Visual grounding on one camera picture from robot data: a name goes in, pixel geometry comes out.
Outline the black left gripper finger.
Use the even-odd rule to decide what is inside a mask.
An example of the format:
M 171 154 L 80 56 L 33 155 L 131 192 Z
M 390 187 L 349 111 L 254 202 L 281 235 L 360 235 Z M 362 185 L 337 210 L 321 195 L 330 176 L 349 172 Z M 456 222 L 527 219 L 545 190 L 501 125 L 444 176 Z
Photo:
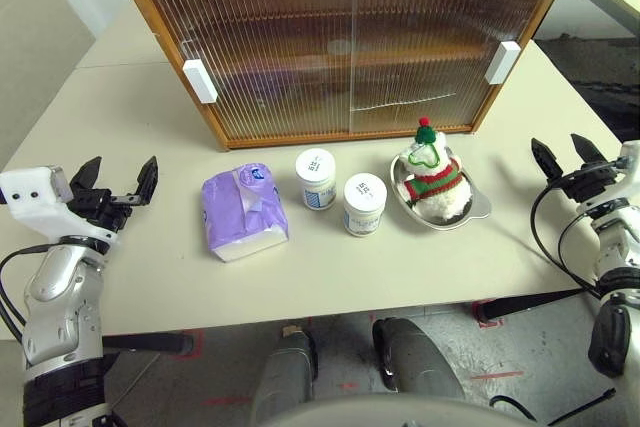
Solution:
M 91 190 L 94 187 L 99 175 L 101 161 L 102 157 L 96 156 L 79 168 L 70 181 L 70 188 L 73 193 Z
M 113 196 L 114 205 L 144 206 L 148 205 L 153 197 L 158 183 L 158 163 L 157 158 L 152 156 L 141 168 L 138 177 L 138 187 L 133 194 L 124 196 Z

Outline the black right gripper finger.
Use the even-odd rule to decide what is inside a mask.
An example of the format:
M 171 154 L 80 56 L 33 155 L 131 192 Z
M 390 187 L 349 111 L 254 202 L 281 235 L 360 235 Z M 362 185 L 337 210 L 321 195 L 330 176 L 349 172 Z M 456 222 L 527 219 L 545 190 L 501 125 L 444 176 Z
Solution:
M 556 156 L 551 149 L 536 138 L 531 139 L 531 151 L 534 160 L 540 167 L 547 180 L 560 179 L 564 172 L 556 161 Z
M 606 164 L 607 160 L 595 144 L 579 134 L 572 133 L 574 149 L 585 165 Z

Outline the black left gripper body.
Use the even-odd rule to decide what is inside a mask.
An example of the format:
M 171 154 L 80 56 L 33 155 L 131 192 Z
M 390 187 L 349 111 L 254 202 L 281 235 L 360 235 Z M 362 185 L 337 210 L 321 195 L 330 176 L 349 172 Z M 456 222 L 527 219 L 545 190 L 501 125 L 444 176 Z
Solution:
M 135 196 L 114 196 L 110 189 L 80 189 L 67 203 L 69 210 L 90 224 L 117 233 L 135 206 Z

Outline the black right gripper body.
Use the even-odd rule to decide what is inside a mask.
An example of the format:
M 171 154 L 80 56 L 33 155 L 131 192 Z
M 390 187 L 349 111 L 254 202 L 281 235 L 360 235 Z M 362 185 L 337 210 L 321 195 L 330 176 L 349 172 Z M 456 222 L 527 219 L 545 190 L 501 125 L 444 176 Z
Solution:
M 576 203 L 584 203 L 603 193 L 605 187 L 613 185 L 617 177 L 612 167 L 601 162 L 585 163 L 575 173 L 576 176 L 567 180 L 562 190 Z

